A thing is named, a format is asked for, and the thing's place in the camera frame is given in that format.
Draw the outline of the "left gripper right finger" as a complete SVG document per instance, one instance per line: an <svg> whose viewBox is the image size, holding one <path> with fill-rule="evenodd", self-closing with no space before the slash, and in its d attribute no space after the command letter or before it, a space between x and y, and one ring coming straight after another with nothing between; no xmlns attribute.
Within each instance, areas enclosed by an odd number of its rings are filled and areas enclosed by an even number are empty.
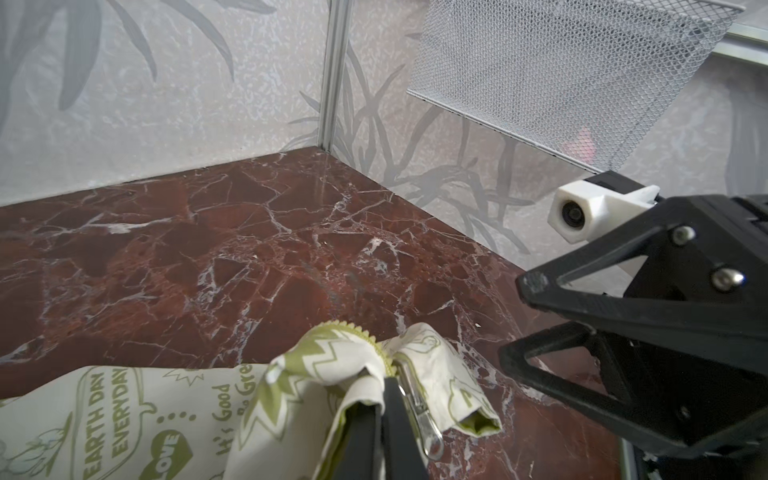
<svg viewBox="0 0 768 480"><path fill-rule="evenodd" d="M425 466L398 381L384 382L383 452L387 480L428 480Z"/></svg>

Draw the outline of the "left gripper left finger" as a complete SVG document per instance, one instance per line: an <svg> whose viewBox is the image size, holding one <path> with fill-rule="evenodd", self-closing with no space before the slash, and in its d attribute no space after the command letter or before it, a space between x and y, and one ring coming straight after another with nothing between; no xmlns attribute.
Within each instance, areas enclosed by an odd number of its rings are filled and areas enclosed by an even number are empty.
<svg viewBox="0 0 768 480"><path fill-rule="evenodd" d="M378 479L382 461L382 407L357 403L346 412L345 419L331 478Z"/></svg>

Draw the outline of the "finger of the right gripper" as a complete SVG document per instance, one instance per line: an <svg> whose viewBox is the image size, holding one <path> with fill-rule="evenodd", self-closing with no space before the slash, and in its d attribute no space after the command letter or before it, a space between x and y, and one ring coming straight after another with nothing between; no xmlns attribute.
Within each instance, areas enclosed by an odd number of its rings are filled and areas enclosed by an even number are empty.
<svg viewBox="0 0 768 480"><path fill-rule="evenodd" d="M586 349L598 392L531 365ZM569 321L504 345L503 372L656 456L739 458L767 441L767 378Z"/></svg>
<svg viewBox="0 0 768 480"><path fill-rule="evenodd" d="M622 297L568 284L645 261ZM597 330L767 372L767 197L671 197L517 280L529 306Z"/></svg>

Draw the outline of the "cream green printed jacket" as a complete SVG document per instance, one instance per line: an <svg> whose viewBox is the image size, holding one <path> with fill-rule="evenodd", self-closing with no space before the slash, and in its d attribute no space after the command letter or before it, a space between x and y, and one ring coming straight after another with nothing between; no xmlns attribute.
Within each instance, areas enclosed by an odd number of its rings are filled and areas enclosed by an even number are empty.
<svg viewBox="0 0 768 480"><path fill-rule="evenodd" d="M442 435L502 423L455 349L418 323L377 340L340 321L267 364L90 366L1 403L5 479L328 479L357 403L394 377L424 464Z"/></svg>

